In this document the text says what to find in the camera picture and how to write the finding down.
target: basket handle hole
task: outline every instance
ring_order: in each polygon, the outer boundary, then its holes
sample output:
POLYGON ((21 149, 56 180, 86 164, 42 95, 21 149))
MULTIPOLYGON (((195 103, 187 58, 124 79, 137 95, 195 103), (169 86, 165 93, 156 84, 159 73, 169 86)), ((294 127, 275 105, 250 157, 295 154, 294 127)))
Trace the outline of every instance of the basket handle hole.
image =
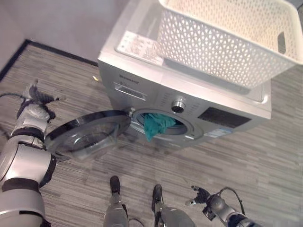
POLYGON ((284 32, 281 32, 278 35, 278 51, 279 51, 279 53, 282 53, 282 54, 284 54, 286 52, 284 32))

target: robot leg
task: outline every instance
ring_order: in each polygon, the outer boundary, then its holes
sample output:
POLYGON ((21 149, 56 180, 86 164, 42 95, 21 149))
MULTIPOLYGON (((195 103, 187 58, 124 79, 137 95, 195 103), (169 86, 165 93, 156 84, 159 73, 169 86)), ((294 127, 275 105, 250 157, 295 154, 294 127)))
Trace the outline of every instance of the robot leg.
POLYGON ((184 211, 167 207, 162 202, 156 204, 155 211, 155 216, 160 215, 159 222, 155 223, 156 227, 159 224, 161 225, 161 221, 166 227, 196 227, 192 219, 184 211))
POLYGON ((128 227, 126 207, 121 203, 121 197, 116 192, 110 198, 110 206, 104 217, 104 227, 128 227))

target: washing machine door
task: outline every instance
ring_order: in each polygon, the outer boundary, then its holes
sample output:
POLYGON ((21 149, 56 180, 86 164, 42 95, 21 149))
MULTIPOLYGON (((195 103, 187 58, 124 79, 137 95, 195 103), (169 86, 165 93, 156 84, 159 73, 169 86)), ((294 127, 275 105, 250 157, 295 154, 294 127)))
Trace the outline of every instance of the washing machine door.
POLYGON ((128 114, 119 110, 88 114, 53 130, 46 136, 45 146, 57 161, 87 160, 114 146, 130 122, 128 114))

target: front-loading washing machine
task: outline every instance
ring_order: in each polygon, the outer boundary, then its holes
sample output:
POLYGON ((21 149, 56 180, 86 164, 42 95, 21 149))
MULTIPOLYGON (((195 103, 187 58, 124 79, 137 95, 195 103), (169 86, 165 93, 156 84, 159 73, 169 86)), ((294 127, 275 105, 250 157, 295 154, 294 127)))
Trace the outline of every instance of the front-loading washing machine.
POLYGON ((176 120, 150 143, 183 148, 245 131, 270 119, 270 81, 247 90, 159 57, 155 52, 161 6, 130 0, 98 57, 113 111, 66 123, 46 137, 58 160, 84 157, 121 133, 145 141, 144 116, 176 120))

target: label sticker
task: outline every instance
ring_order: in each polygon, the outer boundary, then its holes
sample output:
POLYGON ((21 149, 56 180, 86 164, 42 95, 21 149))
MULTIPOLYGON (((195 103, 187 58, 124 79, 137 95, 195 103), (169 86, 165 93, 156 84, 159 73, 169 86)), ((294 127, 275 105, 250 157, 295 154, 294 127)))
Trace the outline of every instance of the label sticker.
POLYGON ((155 44, 156 42, 152 39, 126 31, 117 51, 149 63, 162 65, 163 58, 157 55, 155 44))
POLYGON ((230 129, 220 128, 220 129, 215 129, 215 130, 209 131, 209 132, 205 133, 204 135, 213 137, 213 138, 217 138, 217 137, 225 136, 225 135, 228 135, 231 133, 232 133, 232 130, 230 130, 230 129))

